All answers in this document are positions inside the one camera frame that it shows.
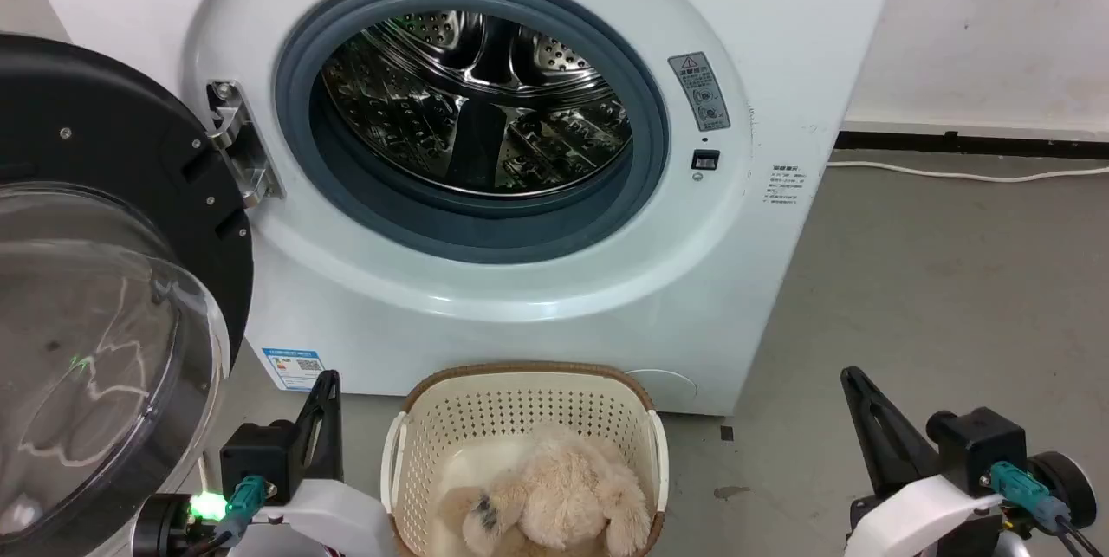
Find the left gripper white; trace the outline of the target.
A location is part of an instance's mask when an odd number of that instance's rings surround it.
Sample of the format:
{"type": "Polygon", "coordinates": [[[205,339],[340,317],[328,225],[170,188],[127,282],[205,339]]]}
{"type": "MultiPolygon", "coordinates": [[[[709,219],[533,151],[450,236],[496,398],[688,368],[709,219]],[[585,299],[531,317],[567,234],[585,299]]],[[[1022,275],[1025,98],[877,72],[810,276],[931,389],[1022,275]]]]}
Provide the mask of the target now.
{"type": "Polygon", "coordinates": [[[396,556],[386,506],[342,483],[338,371],[317,376],[295,431],[293,498],[262,508],[228,556],[396,556]]]}

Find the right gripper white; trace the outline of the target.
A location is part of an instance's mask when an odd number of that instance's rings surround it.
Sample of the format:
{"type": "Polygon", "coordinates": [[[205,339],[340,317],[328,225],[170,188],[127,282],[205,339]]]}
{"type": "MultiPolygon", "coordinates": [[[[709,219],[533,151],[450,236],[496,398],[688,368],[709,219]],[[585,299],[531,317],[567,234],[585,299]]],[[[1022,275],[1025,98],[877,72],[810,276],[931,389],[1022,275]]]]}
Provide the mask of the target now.
{"type": "Polygon", "coordinates": [[[872,493],[879,499],[891,497],[857,521],[846,543],[848,556],[915,556],[976,510],[1001,504],[1001,495],[994,492],[973,497],[935,476],[937,450],[862,368],[844,368],[840,383],[872,493]]]}

